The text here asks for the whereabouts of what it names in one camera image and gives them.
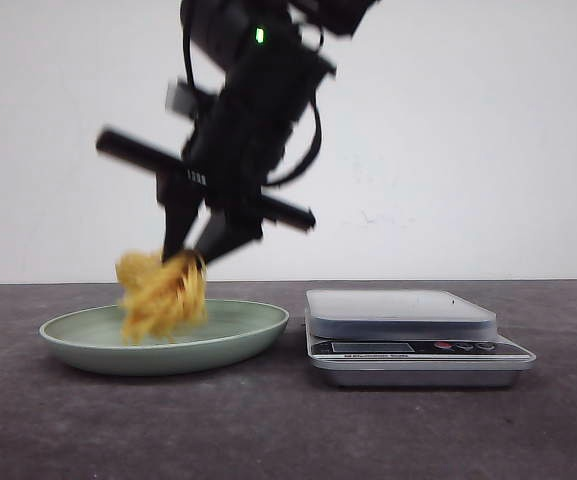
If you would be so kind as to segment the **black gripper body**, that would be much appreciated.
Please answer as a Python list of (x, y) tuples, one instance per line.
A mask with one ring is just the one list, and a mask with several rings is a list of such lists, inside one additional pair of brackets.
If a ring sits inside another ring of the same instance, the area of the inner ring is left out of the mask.
[(307, 231), (316, 220), (308, 209), (264, 194), (264, 189), (293, 181), (317, 157), (322, 128), (293, 171), (272, 180), (295, 124), (306, 108), (316, 108), (317, 89), (336, 68), (298, 41), (274, 38), (244, 46), (226, 70), (217, 94), (179, 82), (171, 87), (171, 107), (193, 120), (194, 130), (174, 156), (106, 127), (98, 152), (157, 173), (186, 173), (207, 189), (200, 205), (237, 210)]

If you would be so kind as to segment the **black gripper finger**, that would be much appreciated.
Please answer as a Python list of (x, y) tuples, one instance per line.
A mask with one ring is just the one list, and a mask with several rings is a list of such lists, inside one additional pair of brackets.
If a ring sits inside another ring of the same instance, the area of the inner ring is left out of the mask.
[(195, 250), (205, 263), (210, 263), (262, 237), (260, 216), (237, 210), (211, 209)]
[(156, 197), (165, 213), (163, 262), (185, 249), (186, 237), (197, 218), (206, 189), (203, 183), (189, 178), (186, 173), (156, 174)]

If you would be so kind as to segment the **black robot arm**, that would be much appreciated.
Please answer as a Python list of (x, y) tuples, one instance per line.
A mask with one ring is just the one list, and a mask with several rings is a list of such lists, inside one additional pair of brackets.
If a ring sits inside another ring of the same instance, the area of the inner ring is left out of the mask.
[(304, 44), (292, 9), (321, 32), (349, 36), (369, 3), (185, 1), (183, 46), (200, 48), (224, 71), (225, 82), (210, 93), (187, 76), (170, 88), (169, 107), (194, 123), (181, 154), (169, 155), (113, 129), (100, 132), (99, 152), (155, 174), (165, 211), (164, 259), (185, 249), (200, 206), (211, 212), (194, 247), (205, 261), (260, 239), (267, 220), (301, 230), (314, 226), (310, 211), (264, 194), (295, 124), (315, 107), (321, 81), (336, 71)]

